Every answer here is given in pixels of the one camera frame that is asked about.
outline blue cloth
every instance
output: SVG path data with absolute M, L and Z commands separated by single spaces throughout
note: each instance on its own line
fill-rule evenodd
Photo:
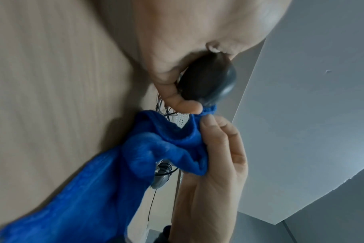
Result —
M 157 161 L 170 159 L 184 171 L 206 173 L 201 115 L 191 115 L 180 129 L 154 111 L 138 113 L 124 144 L 92 159 L 43 209 L 0 230 L 0 242 L 105 243 L 124 235 L 154 180 Z

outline wooden surface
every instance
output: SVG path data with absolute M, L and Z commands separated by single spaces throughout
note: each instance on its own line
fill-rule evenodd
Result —
M 123 55 L 94 5 L 0 0 L 0 225 L 119 143 L 136 111 L 155 102 L 147 74 Z

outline person's right hand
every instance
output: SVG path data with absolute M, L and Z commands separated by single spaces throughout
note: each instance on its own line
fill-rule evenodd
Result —
M 291 0 L 133 0 L 139 46 L 159 94 L 175 111 L 199 114 L 175 82 L 208 51 L 238 53 L 261 42 Z
M 184 173 L 173 212 L 170 243 L 226 243 L 234 230 L 248 166 L 239 131 L 225 118 L 207 115 L 200 131 L 208 171 Z

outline skin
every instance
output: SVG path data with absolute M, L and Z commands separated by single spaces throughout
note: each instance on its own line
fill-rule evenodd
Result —
M 209 50 L 230 58 L 261 42 L 291 0 L 132 0 L 139 46 L 165 103 L 199 114 L 200 103 L 184 100 L 175 81 Z
M 184 173 L 172 218 L 171 243 L 226 243 L 234 230 L 248 165 L 239 131 L 220 116 L 201 119 L 207 173 Z

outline blue microfiber cloth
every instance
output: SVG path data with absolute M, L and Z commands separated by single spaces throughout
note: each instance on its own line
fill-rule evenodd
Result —
M 154 111 L 138 113 L 124 144 L 92 159 L 43 209 L 0 230 L 0 243 L 106 243 L 125 235 L 157 161 L 206 173 L 199 120 L 215 109 L 191 115 L 182 129 Z

